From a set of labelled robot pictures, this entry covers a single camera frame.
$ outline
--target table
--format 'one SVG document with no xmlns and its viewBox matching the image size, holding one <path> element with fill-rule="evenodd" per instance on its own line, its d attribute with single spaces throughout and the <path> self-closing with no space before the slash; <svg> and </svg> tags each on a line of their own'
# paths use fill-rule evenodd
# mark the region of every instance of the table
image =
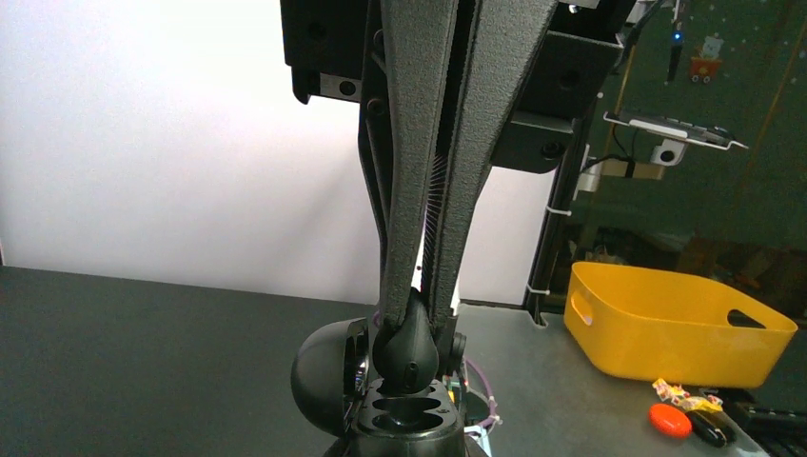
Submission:
<svg viewBox="0 0 807 457">
<path fill-rule="evenodd" d="M 0 268 L 0 455 L 315 456 L 333 441 L 291 398 L 294 354 L 372 307 Z M 598 372 L 562 325 L 462 306 L 466 354 L 504 424 L 494 455 L 754 456 L 648 425 L 647 383 Z"/>
</svg>

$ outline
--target screw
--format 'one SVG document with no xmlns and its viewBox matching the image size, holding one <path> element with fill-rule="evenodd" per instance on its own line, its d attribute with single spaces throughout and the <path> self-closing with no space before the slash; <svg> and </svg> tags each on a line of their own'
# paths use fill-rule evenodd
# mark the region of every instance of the screw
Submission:
<svg viewBox="0 0 807 457">
<path fill-rule="evenodd" d="M 386 113 L 386 103 L 380 98 L 374 98 L 367 102 L 367 110 L 374 116 L 381 116 Z"/>
<path fill-rule="evenodd" d="M 342 84 L 339 85 L 339 92 L 349 97 L 356 93 L 356 85 L 350 81 L 343 81 Z"/>
<path fill-rule="evenodd" d="M 376 52 L 381 55 L 384 55 L 384 31 L 383 30 L 376 30 L 375 34 L 373 34 L 373 47 L 375 47 Z"/>
<path fill-rule="evenodd" d="M 541 155 L 547 159 L 557 159 L 565 152 L 563 145 L 557 141 L 546 143 L 541 147 Z"/>
</svg>

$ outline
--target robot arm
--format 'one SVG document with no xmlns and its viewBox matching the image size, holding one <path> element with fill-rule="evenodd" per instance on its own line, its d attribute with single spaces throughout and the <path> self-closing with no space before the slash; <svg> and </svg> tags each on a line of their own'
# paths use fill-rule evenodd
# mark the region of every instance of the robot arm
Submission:
<svg viewBox="0 0 807 457">
<path fill-rule="evenodd" d="M 323 8 L 343 14 L 334 3 L 323 2 Z M 343 453 L 403 457 L 470 451 L 463 418 L 435 378 L 441 366 L 452 365 L 446 358 L 462 358 L 462 345 L 451 344 L 456 339 L 450 304 L 471 217 L 490 167 L 512 163 L 514 147 L 503 150 L 501 139 L 507 129 L 515 131 L 510 119 L 522 93 L 520 108 L 532 112 L 524 105 L 550 106 L 545 102 L 553 96 L 567 102 L 539 113 L 543 118 L 554 114 L 552 129 L 531 125 L 531 140 L 543 141 L 544 147 L 526 168 L 549 171 L 571 148 L 571 137 L 559 141 L 556 126 L 571 126 L 588 111 L 620 57 L 620 46 L 617 39 L 572 39 L 575 35 L 563 31 L 608 35 L 614 26 L 592 30 L 585 23 L 600 24 L 596 19 L 602 15 L 626 16 L 630 9 L 624 6 L 633 1 L 593 3 L 597 9 L 583 13 L 580 23 L 569 19 L 579 9 L 564 5 L 556 14 L 554 0 L 344 1 L 342 6 L 356 13 L 366 6 L 357 74 L 356 65 L 331 61 L 327 54 L 331 43 L 358 46 L 346 31 L 337 30 L 340 39 L 331 42 L 328 26 L 310 22 L 312 12 L 301 12 L 292 0 L 282 2 L 286 61 L 298 99 L 306 103 L 311 94 L 319 94 L 361 104 L 359 153 L 381 244 L 381 327 L 372 345 L 380 378 L 371 384 L 366 380 L 370 351 L 363 319 L 317 330 L 292 369 L 301 412 L 340 437 Z M 617 19 L 619 29 L 624 17 Z M 548 31 L 550 22 L 563 31 Z M 290 52 L 305 39 L 318 43 L 312 48 L 323 53 L 319 64 L 310 54 L 301 58 Z M 576 46 L 572 51 L 604 45 L 598 54 L 605 55 L 601 65 L 591 70 L 589 56 L 564 60 L 557 55 L 557 48 L 570 40 Z M 540 52 L 544 44 L 550 52 Z M 540 55 L 547 63 L 538 70 Z M 581 67 L 553 68 L 566 61 Z M 583 77 L 584 70 L 592 74 Z M 545 86 L 545 79 L 552 78 L 551 88 L 539 84 L 530 91 L 531 72 Z M 571 135 L 573 129 L 562 131 Z M 423 280 L 417 290 L 410 283 L 422 233 Z M 448 350 L 438 351 L 446 341 Z M 328 374 L 333 372 L 342 376 Z"/>
</svg>

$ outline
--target green wall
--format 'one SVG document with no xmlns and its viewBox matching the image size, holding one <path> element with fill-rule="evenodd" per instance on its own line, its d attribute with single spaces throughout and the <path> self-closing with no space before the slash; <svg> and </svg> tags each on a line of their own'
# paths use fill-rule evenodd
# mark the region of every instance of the green wall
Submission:
<svg viewBox="0 0 807 457">
<path fill-rule="evenodd" d="M 596 194 L 580 193 L 573 222 L 807 248 L 807 116 L 802 115 L 807 109 L 807 43 L 797 42 L 805 14 L 801 0 L 693 0 L 678 77 L 665 85 L 672 12 L 661 10 L 641 36 L 622 106 L 718 125 L 751 148 L 690 146 L 661 181 L 603 178 Z M 725 41 L 722 66 L 709 85 L 692 83 L 690 57 L 698 55 L 696 46 L 706 35 L 715 33 Z M 801 56 L 785 77 L 794 48 Z M 773 122 L 756 148 L 783 78 Z M 617 75 L 606 82 L 598 119 L 616 105 L 621 79 Z M 604 121 L 595 122 L 592 155 L 602 154 L 608 131 Z M 632 129 L 617 129 L 626 148 L 632 134 Z M 660 142 L 640 132 L 638 160 L 646 162 Z M 617 151 L 611 142 L 609 152 Z"/>
</svg>

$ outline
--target orange object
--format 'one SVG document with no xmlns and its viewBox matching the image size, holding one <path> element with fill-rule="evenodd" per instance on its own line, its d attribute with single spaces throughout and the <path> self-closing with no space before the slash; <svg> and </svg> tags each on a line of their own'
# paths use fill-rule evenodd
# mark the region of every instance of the orange object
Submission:
<svg viewBox="0 0 807 457">
<path fill-rule="evenodd" d="M 719 59 L 703 59 L 692 57 L 692 64 L 689 67 L 689 77 L 693 83 L 702 82 L 709 84 L 718 72 L 723 61 Z"/>
<path fill-rule="evenodd" d="M 650 423 L 661 433 L 681 440 L 692 432 L 692 423 L 686 414 L 664 403 L 650 407 Z"/>
<path fill-rule="evenodd" d="M 588 360 L 649 382 L 759 387 L 798 329 L 736 289 L 658 269 L 577 262 L 566 297 L 563 322 Z M 738 312 L 763 328 L 730 324 Z"/>
</svg>

